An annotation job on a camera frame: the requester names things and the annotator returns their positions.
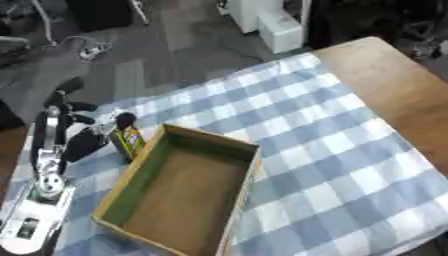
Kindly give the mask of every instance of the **white box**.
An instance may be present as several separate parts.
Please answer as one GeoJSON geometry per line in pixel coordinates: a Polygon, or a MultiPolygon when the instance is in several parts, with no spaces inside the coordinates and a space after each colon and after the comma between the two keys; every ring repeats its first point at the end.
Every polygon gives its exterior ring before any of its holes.
{"type": "Polygon", "coordinates": [[[302,25],[282,9],[260,11],[258,30],[273,53],[297,49],[304,43],[302,25]]]}
{"type": "Polygon", "coordinates": [[[260,11],[278,11],[283,0],[228,0],[227,9],[243,33],[256,31],[260,11]]]}

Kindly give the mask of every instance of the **power strip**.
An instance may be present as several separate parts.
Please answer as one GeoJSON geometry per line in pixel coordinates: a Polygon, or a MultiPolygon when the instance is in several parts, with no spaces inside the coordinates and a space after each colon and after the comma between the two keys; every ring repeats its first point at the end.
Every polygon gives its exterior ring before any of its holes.
{"type": "Polygon", "coordinates": [[[97,44],[91,48],[84,48],[79,52],[79,57],[86,62],[91,62],[94,60],[98,55],[100,55],[103,52],[108,51],[103,44],[97,44]]]}

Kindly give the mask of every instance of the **tablecloth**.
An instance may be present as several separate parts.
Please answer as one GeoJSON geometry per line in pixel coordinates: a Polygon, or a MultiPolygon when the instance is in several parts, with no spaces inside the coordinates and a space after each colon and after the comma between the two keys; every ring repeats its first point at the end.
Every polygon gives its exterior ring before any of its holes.
{"type": "MultiPolygon", "coordinates": [[[[167,122],[261,146],[263,168],[232,230],[232,255],[393,255],[447,230],[445,177],[312,54],[105,105],[94,116],[117,107],[138,116],[146,138],[167,122]]],[[[30,138],[6,208],[31,176],[30,138]]],[[[78,189],[55,255],[164,254],[90,219],[124,168],[112,145],[68,167],[78,189]]]]}

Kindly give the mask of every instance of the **floor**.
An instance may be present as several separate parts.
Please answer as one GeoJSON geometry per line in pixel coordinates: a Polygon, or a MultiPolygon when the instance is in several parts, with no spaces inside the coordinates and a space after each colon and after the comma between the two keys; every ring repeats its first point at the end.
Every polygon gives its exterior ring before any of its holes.
{"type": "MultiPolygon", "coordinates": [[[[113,44],[109,52],[91,63],[78,57],[82,40],[42,48],[46,42],[40,29],[30,35],[35,47],[27,61],[0,70],[0,98],[31,123],[47,95],[75,76],[84,78],[85,89],[73,94],[74,100],[105,104],[163,94],[306,51],[272,54],[257,34],[243,35],[229,17],[219,15],[215,3],[216,0],[151,0],[145,5],[150,26],[143,26],[135,18],[127,28],[83,34],[113,44]]],[[[54,23],[57,39],[80,34],[60,10],[59,16],[63,19],[54,23]]],[[[448,56],[424,65],[448,81],[448,56]]],[[[447,244],[440,239],[440,244],[447,244]]],[[[406,255],[442,254],[431,242],[406,255]]]]}

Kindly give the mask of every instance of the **cardboard box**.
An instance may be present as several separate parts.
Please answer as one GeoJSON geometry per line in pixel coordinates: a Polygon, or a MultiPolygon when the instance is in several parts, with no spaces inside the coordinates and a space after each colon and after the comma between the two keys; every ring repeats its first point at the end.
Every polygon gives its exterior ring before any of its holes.
{"type": "Polygon", "coordinates": [[[93,219],[175,255],[225,255],[259,166],[256,145],[164,124],[93,219]]]}

